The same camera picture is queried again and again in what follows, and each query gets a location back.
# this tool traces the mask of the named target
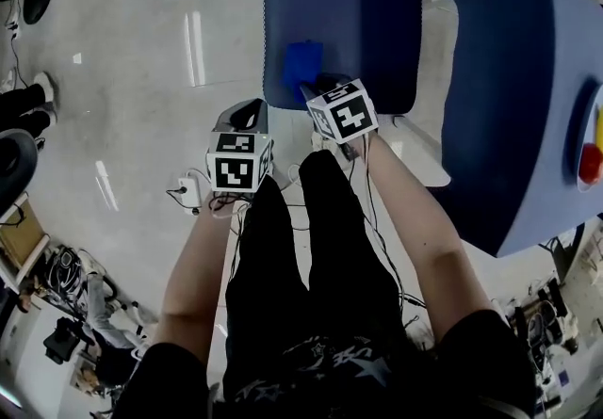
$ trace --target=yellow object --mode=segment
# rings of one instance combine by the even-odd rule
[[[596,114],[596,147],[603,152],[603,111],[598,108]]]

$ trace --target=white cube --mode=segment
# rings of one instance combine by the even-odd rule
[[[318,132],[338,144],[379,127],[373,102],[360,79],[326,92],[306,103]]]
[[[268,174],[271,148],[269,135],[213,132],[206,156],[211,189],[255,193]]]

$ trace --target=black shirt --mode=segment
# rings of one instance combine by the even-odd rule
[[[224,403],[208,405],[203,364],[179,346],[144,356],[114,419],[144,417],[532,417],[530,361],[497,313],[466,317],[433,360],[416,347],[379,350],[364,337],[308,337]]]

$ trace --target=blue object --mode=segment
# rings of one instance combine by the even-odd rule
[[[559,373],[559,383],[561,384],[562,387],[569,384],[569,375],[567,374],[566,370],[562,370]]]
[[[306,109],[283,85],[287,45],[324,45],[322,70],[360,77],[377,112],[404,114],[415,103],[421,0],[265,0],[264,97]]]
[[[595,0],[454,0],[459,34],[442,129],[448,186],[432,189],[461,237],[504,256],[603,211],[573,171],[603,81]]]
[[[281,82],[291,89],[298,103],[305,104],[300,84],[314,84],[321,71],[322,43],[294,42],[286,47]]]

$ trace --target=black pants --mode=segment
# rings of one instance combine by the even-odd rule
[[[403,334],[398,286],[368,241],[360,202],[333,155],[312,153],[300,177],[310,218],[310,290],[297,267],[285,200],[267,177],[247,212],[240,264],[226,289],[226,398],[312,335],[388,346]]]
[[[0,95],[0,131],[7,129],[25,129],[32,137],[38,137],[50,126],[50,117],[43,111],[24,113],[46,102],[40,85],[34,84],[26,89],[15,89]]]

